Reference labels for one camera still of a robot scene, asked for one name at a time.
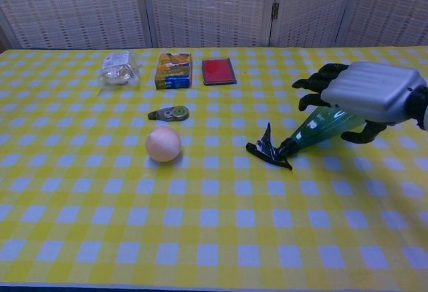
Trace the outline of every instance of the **woven panel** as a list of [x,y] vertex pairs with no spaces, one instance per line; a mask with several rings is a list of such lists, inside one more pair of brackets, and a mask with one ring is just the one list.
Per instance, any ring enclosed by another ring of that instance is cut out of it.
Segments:
[[355,0],[343,45],[427,45],[428,0]]
[[336,38],[345,0],[280,0],[276,25],[280,47],[329,47]]
[[160,47],[260,45],[264,0],[152,0]]
[[22,48],[150,46],[137,0],[0,0]]

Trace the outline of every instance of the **yellow checkered tablecloth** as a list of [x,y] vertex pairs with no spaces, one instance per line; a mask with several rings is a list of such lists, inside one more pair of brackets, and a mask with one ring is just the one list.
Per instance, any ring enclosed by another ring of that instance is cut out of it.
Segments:
[[[328,62],[416,67],[427,47],[187,49],[193,87],[154,88],[160,52],[136,50],[139,90],[100,92],[111,51],[0,55],[0,281],[208,289],[428,290],[428,133],[414,122],[372,144],[326,141],[290,160],[245,151],[303,122],[291,88]],[[204,86],[201,60],[230,57],[237,85]],[[158,165],[149,111],[183,155]]]

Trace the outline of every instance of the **robotic hand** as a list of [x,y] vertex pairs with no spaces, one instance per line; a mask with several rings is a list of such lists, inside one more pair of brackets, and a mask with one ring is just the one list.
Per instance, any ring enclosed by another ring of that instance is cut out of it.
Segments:
[[342,134],[349,142],[369,143],[387,126],[411,118],[428,130],[428,87],[416,69],[368,61],[328,63],[293,87],[317,93],[300,100],[301,111],[309,105],[328,106],[364,118],[367,124],[361,133]]

